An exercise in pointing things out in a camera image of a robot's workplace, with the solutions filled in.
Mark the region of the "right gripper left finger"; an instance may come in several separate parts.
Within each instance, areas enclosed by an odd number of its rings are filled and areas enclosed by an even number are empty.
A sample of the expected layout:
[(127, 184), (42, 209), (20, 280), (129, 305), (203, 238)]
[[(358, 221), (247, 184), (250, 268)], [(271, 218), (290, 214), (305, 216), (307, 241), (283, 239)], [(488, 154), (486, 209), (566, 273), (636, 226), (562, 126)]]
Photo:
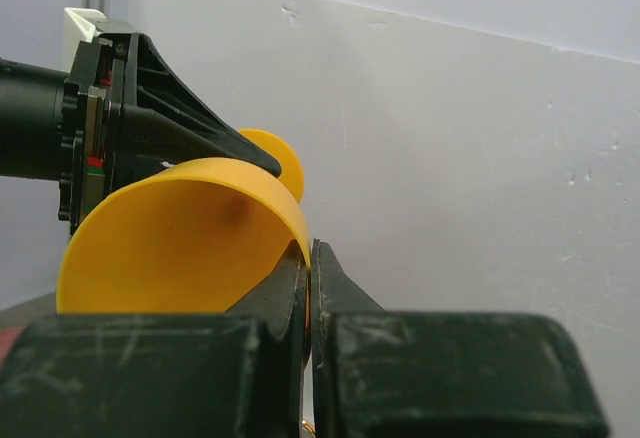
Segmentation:
[(299, 437), (307, 291), (291, 243), (223, 313), (39, 318), (1, 367), (1, 433)]

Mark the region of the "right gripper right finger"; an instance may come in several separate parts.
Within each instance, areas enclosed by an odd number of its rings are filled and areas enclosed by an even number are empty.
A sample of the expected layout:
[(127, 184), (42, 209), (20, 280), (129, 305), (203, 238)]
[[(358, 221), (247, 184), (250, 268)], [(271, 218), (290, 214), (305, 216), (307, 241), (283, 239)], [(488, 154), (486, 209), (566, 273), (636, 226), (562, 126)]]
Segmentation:
[(606, 437), (568, 331), (538, 314), (383, 309), (315, 241), (310, 336), (320, 437)]

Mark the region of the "orange goblet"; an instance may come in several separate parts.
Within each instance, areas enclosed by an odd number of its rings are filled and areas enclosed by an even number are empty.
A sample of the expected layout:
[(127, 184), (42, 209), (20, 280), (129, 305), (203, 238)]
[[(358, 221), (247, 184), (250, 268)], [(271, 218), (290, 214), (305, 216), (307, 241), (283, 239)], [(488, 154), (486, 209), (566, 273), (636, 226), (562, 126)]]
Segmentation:
[(202, 158), (110, 194), (70, 240), (58, 311), (224, 312), (273, 272), (287, 249), (308, 270), (301, 162), (272, 133), (247, 129), (244, 136), (275, 156), (280, 176), (238, 159)]

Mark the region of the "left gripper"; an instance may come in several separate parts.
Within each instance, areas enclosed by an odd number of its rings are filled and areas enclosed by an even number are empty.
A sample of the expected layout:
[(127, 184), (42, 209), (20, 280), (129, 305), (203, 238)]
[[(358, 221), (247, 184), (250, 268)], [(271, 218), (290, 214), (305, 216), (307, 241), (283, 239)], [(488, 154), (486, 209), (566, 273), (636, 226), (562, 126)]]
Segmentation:
[(71, 232), (117, 189), (205, 157), (281, 175), (278, 160), (197, 99), (144, 34), (81, 42), (68, 72), (1, 62), (1, 173), (56, 182)]

